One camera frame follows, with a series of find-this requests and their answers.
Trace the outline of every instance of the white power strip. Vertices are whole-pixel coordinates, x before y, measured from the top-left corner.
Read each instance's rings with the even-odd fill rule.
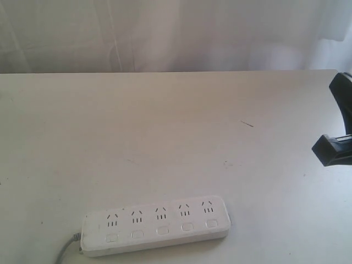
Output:
[[[93,212],[82,225],[88,257],[160,248],[225,237],[231,222],[219,196]]]

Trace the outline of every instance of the table surface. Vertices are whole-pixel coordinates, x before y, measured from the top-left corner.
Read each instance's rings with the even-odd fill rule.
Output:
[[[64,263],[350,263],[334,70],[0,75],[0,263],[53,263],[93,210],[217,194],[221,240]]]

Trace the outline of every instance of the white curtain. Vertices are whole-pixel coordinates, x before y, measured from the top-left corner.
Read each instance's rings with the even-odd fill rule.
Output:
[[[352,0],[0,0],[0,73],[352,69]]]

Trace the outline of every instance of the electrical outlet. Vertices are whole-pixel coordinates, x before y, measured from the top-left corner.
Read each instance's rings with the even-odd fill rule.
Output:
[[[222,238],[229,230],[223,200],[196,197],[87,214],[81,248],[95,257]]]

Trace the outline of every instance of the power cord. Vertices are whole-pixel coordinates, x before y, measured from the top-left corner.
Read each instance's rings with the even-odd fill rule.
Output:
[[[81,233],[75,233],[73,236],[65,243],[65,245],[61,248],[59,254],[57,255],[55,264],[61,264],[62,256],[64,255],[66,249],[71,245],[72,242],[81,240]]]

